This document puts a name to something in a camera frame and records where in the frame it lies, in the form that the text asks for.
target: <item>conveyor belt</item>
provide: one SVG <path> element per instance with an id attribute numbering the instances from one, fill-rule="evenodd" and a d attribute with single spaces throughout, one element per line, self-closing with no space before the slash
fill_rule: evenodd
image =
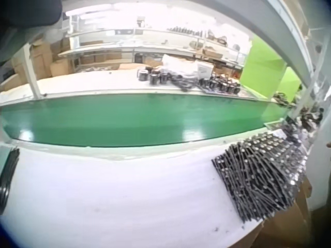
<path id="1" fill-rule="evenodd" d="M 275 103 L 224 97 L 120 94 L 25 102 L 2 108 L 11 138 L 66 146 L 129 147 L 228 136 L 283 117 Z"/>

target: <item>green pillar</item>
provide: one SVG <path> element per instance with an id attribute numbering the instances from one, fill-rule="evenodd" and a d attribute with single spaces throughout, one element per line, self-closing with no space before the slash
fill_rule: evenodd
<path id="1" fill-rule="evenodd" d="M 255 36 L 240 82 L 270 99 L 277 91 L 286 67 L 285 61 L 267 43 Z"/>
<path id="2" fill-rule="evenodd" d="M 301 80 L 291 67 L 287 67 L 277 91 L 283 92 L 289 102 L 292 102 L 297 93 Z"/>

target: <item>cable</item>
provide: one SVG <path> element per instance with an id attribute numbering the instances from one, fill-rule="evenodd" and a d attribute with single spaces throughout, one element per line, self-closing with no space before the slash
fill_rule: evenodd
<path id="1" fill-rule="evenodd" d="M 10 185 L 19 160 L 20 150 L 12 149 L 7 157 L 0 175 L 0 215 L 5 211 L 10 191 Z"/>

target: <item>white box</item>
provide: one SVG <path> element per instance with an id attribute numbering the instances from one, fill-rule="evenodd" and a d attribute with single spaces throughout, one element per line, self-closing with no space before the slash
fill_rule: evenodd
<path id="1" fill-rule="evenodd" d="M 211 63 L 196 60 L 199 79 L 209 79 L 212 76 L 214 65 Z"/>

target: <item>white support post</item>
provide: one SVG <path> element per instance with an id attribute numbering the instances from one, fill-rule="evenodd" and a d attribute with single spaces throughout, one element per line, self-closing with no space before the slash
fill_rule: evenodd
<path id="1" fill-rule="evenodd" d="M 79 48 L 79 36 L 70 37 L 69 42 L 71 50 Z"/>
<path id="2" fill-rule="evenodd" d="M 35 100 L 39 100 L 42 97 L 41 97 L 40 90 L 39 90 L 39 87 L 37 84 L 37 78 L 36 78 L 35 70 L 33 68 L 33 64 L 32 64 L 31 58 L 30 58 L 29 49 L 30 49 L 30 45 L 28 43 L 25 44 L 20 50 L 20 57 L 22 60 L 25 76 L 26 76 L 28 83 L 30 84 L 33 96 L 34 96 Z"/>
<path id="3" fill-rule="evenodd" d="M 73 26 L 72 26 L 72 16 L 69 16 L 69 31 L 68 34 L 73 33 Z"/>
<path id="4" fill-rule="evenodd" d="M 325 84 L 325 81 L 326 81 L 326 77 L 324 77 L 324 80 L 323 80 L 323 82 L 321 83 L 321 86 L 319 86 L 319 88 L 320 88 L 320 90 L 323 90 L 323 86 L 324 86 L 324 84 Z M 317 98 L 315 99 L 316 101 L 323 101 L 323 99 L 319 99 L 319 95 L 317 95 L 316 96 Z"/>
<path id="5" fill-rule="evenodd" d="M 316 66 L 316 70 L 315 70 L 315 72 L 314 72 L 314 74 L 311 78 L 311 82 L 310 82 L 309 87 L 307 88 L 307 90 L 305 91 L 303 97 L 299 101 L 295 111 L 290 116 L 292 119 L 296 118 L 299 115 L 300 110 L 304 107 L 305 102 L 307 102 L 307 100 L 310 97 L 311 91 L 314 89 L 314 85 L 315 85 L 315 83 L 317 82 L 317 80 L 319 78 L 319 75 L 320 75 L 320 72 L 321 72 L 321 69 L 322 69 L 322 66 L 323 66 L 323 63 L 324 63 L 324 58 L 325 58 L 327 47 L 328 47 L 329 42 L 330 42 L 330 37 L 331 37 L 331 29 L 328 28 L 327 33 L 324 36 L 322 51 L 321 51 L 319 61 L 318 61 L 317 66 Z"/>
<path id="6" fill-rule="evenodd" d="M 278 87 L 279 87 L 281 81 L 283 80 L 283 77 L 284 77 L 284 75 L 285 75 L 285 73 L 286 73 L 287 68 L 288 68 L 288 64 L 285 63 L 284 66 L 283 66 L 283 68 L 282 68 L 282 77 L 281 77 L 281 79 L 280 79 L 280 81 L 279 81 L 279 83 L 278 83 L 278 85 L 277 85 L 277 89 L 278 89 Z M 268 97 L 268 101 L 272 101 L 272 99 L 273 99 L 275 93 L 276 93 L 276 92 L 274 92 L 271 96 Z"/>

